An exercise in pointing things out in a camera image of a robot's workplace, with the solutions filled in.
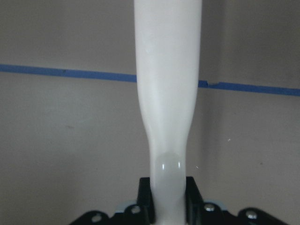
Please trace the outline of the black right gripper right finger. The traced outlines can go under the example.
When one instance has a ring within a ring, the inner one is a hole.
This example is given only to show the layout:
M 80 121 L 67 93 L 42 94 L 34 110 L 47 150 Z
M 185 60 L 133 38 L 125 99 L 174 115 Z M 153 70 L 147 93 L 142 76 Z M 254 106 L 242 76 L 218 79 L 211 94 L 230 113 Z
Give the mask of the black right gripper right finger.
M 186 177 L 186 213 L 189 225 L 285 225 L 286 222 L 253 207 L 238 215 L 212 201 L 204 201 L 193 177 Z

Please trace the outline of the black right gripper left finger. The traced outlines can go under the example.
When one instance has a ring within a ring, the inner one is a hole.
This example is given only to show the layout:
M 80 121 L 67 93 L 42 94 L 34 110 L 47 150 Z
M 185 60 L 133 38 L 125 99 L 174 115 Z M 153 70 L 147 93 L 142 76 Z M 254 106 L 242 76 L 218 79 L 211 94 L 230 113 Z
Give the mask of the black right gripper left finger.
M 71 222 L 72 225 L 149 225 L 155 220 L 150 179 L 140 178 L 135 203 L 123 207 L 112 217 L 106 213 L 91 210 Z

